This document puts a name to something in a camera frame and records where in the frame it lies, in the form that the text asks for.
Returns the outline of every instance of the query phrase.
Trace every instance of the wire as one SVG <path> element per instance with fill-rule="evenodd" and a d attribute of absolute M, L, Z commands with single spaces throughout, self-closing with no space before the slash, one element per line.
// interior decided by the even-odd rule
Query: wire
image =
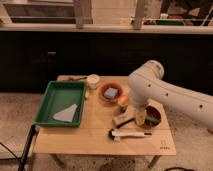
<path fill-rule="evenodd" d="M 195 171 L 193 169 L 186 169 L 184 167 L 171 167 L 171 168 L 167 168 L 164 171 L 170 171 L 170 170 L 182 170 L 182 171 Z"/>
<path fill-rule="evenodd" d="M 2 142 L 0 142 L 0 144 L 1 144 L 7 151 L 9 151 L 9 152 L 15 157 L 15 159 L 18 160 L 19 163 L 21 163 L 21 160 L 18 158 L 18 156 L 17 156 L 15 153 L 13 153 L 13 152 L 12 152 L 6 145 L 4 145 Z"/>

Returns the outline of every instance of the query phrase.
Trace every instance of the brush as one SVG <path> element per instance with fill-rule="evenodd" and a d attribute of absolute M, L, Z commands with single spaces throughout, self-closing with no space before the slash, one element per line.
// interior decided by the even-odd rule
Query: brush
<path fill-rule="evenodd" d="M 132 138 L 147 138 L 152 135 L 151 132 L 121 132 L 116 129 L 109 130 L 108 136 L 110 139 L 119 141 L 121 137 L 132 137 Z"/>

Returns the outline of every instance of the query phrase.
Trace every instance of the terrazzo floor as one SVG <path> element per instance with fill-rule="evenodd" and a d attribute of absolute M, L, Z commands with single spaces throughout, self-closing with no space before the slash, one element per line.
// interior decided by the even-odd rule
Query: terrazzo floor
<path fill-rule="evenodd" d="M 27 93 L 0 93 L 0 141 L 16 154 L 21 154 L 30 124 L 38 110 L 42 95 Z M 213 136 L 205 127 L 166 107 L 176 145 L 176 156 L 163 156 L 152 169 L 162 171 L 180 166 L 197 171 L 213 171 Z M 10 156 L 0 147 L 0 157 Z M 91 157 L 59 155 L 66 168 L 59 167 L 50 155 L 39 154 L 28 161 L 26 170 L 34 171 L 139 171 L 151 157 Z M 1 171 L 17 170 L 15 160 L 0 160 Z"/>

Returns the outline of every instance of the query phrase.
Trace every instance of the brown bowl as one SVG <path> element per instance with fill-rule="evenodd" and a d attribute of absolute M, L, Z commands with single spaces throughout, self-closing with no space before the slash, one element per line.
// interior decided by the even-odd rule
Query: brown bowl
<path fill-rule="evenodd" d="M 104 97 L 104 93 L 108 88 L 115 88 L 118 90 L 118 93 L 114 99 L 108 99 L 108 98 Z M 99 96 L 100 96 L 101 100 L 103 100 L 105 102 L 117 103 L 118 98 L 122 95 L 122 93 L 123 93 L 123 90 L 120 85 L 118 85 L 116 83 L 106 83 L 103 86 L 101 86 Z"/>

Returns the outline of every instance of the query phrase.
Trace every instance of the white cup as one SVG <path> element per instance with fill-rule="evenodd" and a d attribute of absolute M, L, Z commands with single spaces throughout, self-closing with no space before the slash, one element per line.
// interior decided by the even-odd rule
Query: white cup
<path fill-rule="evenodd" d="M 91 89 L 97 89 L 99 86 L 100 77 L 96 74 L 91 74 L 87 76 L 87 85 Z"/>

